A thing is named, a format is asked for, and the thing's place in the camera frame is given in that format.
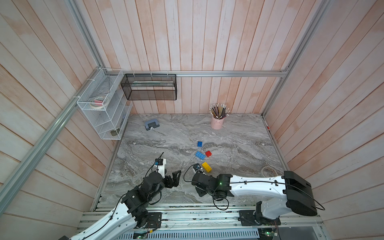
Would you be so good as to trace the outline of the yellow long lego brick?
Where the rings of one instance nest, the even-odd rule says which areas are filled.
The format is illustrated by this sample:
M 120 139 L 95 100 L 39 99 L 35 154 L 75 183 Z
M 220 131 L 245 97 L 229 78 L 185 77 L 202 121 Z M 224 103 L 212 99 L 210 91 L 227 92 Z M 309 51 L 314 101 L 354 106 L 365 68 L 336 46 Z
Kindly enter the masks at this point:
M 210 173 L 210 172 L 212 171 L 211 166 L 210 166 L 207 162 L 204 162 L 204 163 L 202 164 L 202 167 L 203 167 L 203 169 L 204 169 L 207 173 Z

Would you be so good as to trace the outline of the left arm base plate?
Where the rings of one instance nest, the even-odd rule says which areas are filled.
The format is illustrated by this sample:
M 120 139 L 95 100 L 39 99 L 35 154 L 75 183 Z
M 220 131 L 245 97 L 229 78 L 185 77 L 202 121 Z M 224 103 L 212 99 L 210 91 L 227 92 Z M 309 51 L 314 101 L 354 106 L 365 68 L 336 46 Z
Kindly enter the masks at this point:
M 149 228 L 149 229 L 159 229 L 162 224 L 162 213 L 161 212 L 144 212 L 135 216 L 135 221 L 137 223 L 136 229 L 140 228 Z

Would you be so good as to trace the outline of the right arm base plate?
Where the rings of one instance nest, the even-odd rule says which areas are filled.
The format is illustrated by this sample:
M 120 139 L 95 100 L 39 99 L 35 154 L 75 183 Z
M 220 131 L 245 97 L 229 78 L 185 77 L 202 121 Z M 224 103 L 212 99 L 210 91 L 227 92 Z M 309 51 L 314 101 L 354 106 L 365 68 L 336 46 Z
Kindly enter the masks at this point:
M 281 224 L 280 218 L 270 220 L 270 219 L 267 219 L 261 215 L 257 215 L 256 211 L 252 211 L 252 210 L 239 211 L 238 221 L 241 222 L 241 225 L 243 227 L 279 226 Z

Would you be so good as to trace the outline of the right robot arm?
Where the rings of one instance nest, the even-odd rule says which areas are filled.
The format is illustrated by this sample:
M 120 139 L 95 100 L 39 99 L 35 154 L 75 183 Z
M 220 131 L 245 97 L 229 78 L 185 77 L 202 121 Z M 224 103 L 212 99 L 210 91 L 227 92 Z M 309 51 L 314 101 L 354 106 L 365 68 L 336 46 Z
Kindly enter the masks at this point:
M 231 174 L 213 177 L 196 170 L 191 183 L 200 197 L 209 194 L 213 202 L 239 196 L 270 198 L 256 203 L 254 218 L 259 225 L 277 221 L 288 213 L 307 217 L 318 214 L 312 185 L 292 171 L 285 171 L 282 176 L 250 178 Z

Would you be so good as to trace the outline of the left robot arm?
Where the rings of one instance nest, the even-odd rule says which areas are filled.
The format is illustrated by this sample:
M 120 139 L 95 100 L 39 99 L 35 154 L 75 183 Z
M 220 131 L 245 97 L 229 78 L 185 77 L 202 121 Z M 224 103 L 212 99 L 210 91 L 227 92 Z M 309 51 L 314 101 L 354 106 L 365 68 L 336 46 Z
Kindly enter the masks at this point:
M 165 177 L 158 172 L 150 173 L 140 185 L 124 194 L 113 210 L 70 239 L 115 240 L 126 231 L 145 226 L 149 217 L 147 207 L 152 199 L 161 194 L 164 188 L 177 187 L 180 175 L 181 171 Z

